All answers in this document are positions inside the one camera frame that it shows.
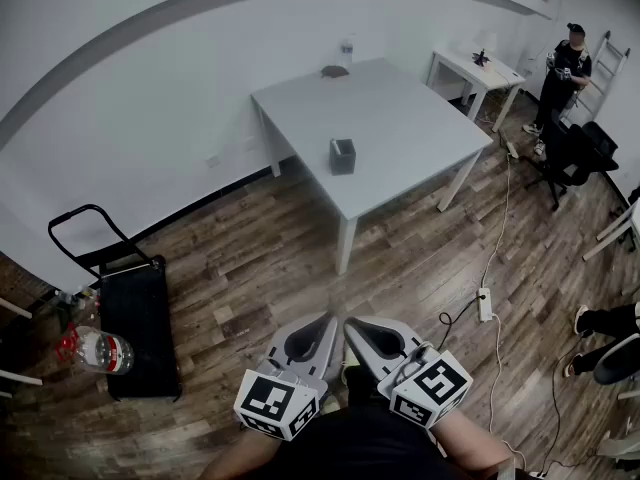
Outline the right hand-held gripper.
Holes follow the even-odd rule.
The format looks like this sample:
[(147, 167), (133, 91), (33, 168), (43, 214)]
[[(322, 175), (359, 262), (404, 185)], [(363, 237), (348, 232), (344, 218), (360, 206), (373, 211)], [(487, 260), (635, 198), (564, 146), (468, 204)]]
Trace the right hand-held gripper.
[[(359, 363), (379, 382), (378, 392), (389, 400), (389, 411), (421, 428), (433, 427), (456, 408), (473, 383), (449, 351), (439, 352), (429, 342), (422, 343), (404, 322), (349, 317), (343, 331)], [(388, 374), (379, 351), (413, 352)]]

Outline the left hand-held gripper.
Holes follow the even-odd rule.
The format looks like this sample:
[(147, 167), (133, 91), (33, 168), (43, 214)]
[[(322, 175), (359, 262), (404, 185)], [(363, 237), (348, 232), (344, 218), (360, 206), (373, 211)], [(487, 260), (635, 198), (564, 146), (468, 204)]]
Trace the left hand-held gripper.
[[(331, 361), (338, 330), (333, 314), (313, 313), (279, 328), (259, 365), (247, 369), (233, 409), (246, 427), (292, 441), (320, 410), (328, 384), (321, 378)], [(311, 365), (297, 373), (293, 363)]]

